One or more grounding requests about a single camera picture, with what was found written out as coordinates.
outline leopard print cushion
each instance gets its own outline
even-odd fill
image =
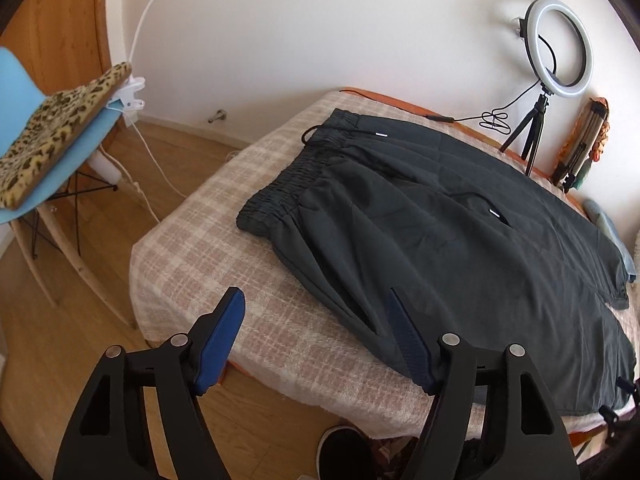
[[[17,209],[131,74],[120,63],[88,85],[47,97],[0,158],[0,207]]]

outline pink and white plaid fabric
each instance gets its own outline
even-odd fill
[[[419,435],[431,405],[420,387],[383,365],[285,269],[267,240],[236,228],[244,203],[302,149],[300,135],[335,108],[424,124],[516,162],[450,126],[347,93],[331,92],[239,153],[133,248],[130,295],[147,340],[186,332],[226,289],[246,296],[246,317],[230,360],[260,382],[322,406],[373,438]],[[564,198],[546,180],[538,183]],[[635,310],[614,312],[638,352]],[[468,436],[479,436],[484,407],[474,405]],[[564,419],[569,431],[599,425],[595,414]]]

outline white cable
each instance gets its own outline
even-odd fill
[[[105,107],[107,108],[107,110],[115,110],[117,112],[121,112],[122,114],[125,114],[127,116],[129,116],[126,112],[122,111],[122,110],[118,110],[117,108],[111,108],[111,107]],[[158,170],[160,171],[160,173],[162,174],[162,177],[164,178],[165,182],[169,185],[169,187],[171,189],[173,189],[178,195],[180,195],[182,198],[187,198],[186,195],[182,194],[180,191],[178,191],[178,189],[171,183],[171,181],[169,181],[169,179],[167,178],[167,176],[164,174],[164,171],[162,170],[162,168],[160,167],[160,164],[158,163],[158,161],[156,160],[156,158],[154,157],[154,154],[151,153],[151,149],[149,148],[148,144],[146,143],[145,137],[142,136],[142,134],[140,133],[140,130],[138,129],[138,127],[136,126],[136,123],[134,121],[131,121],[131,126],[133,126],[133,128],[135,129],[135,131],[138,133],[138,135],[140,136],[140,140],[142,140],[142,144],[145,145],[146,151],[149,154],[149,156],[151,157],[151,160],[154,162],[154,164],[156,165],[156,167],[158,168]]]
[[[111,156],[109,153],[107,153],[107,150],[105,150],[102,146],[102,144],[100,144],[100,151],[102,152],[102,154],[107,157],[111,162],[114,162],[121,170],[122,172],[127,176],[127,178],[129,179],[129,182],[131,183],[131,185],[136,188],[136,191],[138,192],[138,194],[140,196],[142,196],[142,198],[145,200],[146,203],[146,207],[149,209],[149,212],[151,213],[151,216],[156,220],[156,222],[160,223],[160,220],[158,219],[158,216],[156,216],[156,213],[154,212],[153,208],[151,207],[151,204],[149,203],[148,198],[145,195],[145,192],[142,191],[142,188],[140,187],[140,184],[138,184],[137,182],[133,181],[133,177],[129,174],[129,171],[127,171],[127,168],[124,167],[124,165],[114,156]]]
[[[138,44],[138,37],[140,36],[140,30],[142,29],[142,22],[145,21],[146,14],[149,12],[151,5],[155,0],[149,0],[149,3],[146,4],[145,10],[142,11],[142,15],[140,16],[140,21],[138,22],[138,28],[136,28],[136,33],[133,35],[133,43],[131,44],[131,52],[129,53],[129,62],[133,62],[133,54],[136,51],[136,45]]]

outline black shoe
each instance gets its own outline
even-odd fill
[[[336,426],[324,432],[316,455],[318,480],[376,480],[373,455],[358,430]]]

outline wooden chair leg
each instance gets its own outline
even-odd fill
[[[115,302],[111,299],[110,294],[104,288],[104,285],[100,283],[98,278],[95,277],[94,273],[89,270],[86,266],[84,260],[80,257],[76,248],[73,247],[71,242],[68,240],[56,216],[50,209],[46,203],[40,204],[38,206],[38,213],[42,221],[47,226],[47,229],[51,233],[54,241],[58,244],[58,247],[62,251],[62,253],[66,256],[66,259],[69,260],[69,263],[76,270],[76,272],[80,275],[80,277],[84,280],[84,282],[89,285],[92,291],[94,291],[95,295],[98,296],[102,300],[102,302],[118,317],[121,322],[129,326],[130,328],[135,328],[135,323],[127,320],[122,313],[117,309]]]
[[[11,220],[10,225],[11,225],[11,229],[14,231],[15,239],[18,242],[18,245],[20,246],[20,250],[22,251],[22,256],[24,256],[24,259],[27,262],[27,266],[29,267],[29,270],[31,271],[31,273],[33,274],[33,277],[38,282],[38,285],[40,285],[42,292],[46,296],[51,306],[53,308],[56,308],[58,305],[56,304],[56,301],[53,299],[53,296],[51,295],[51,292],[47,288],[47,285],[45,284],[44,280],[42,279],[42,275],[40,274],[40,271],[36,266],[36,262],[34,262],[33,258],[31,257],[29,241],[26,233],[24,232],[24,226],[20,223],[18,219]]]

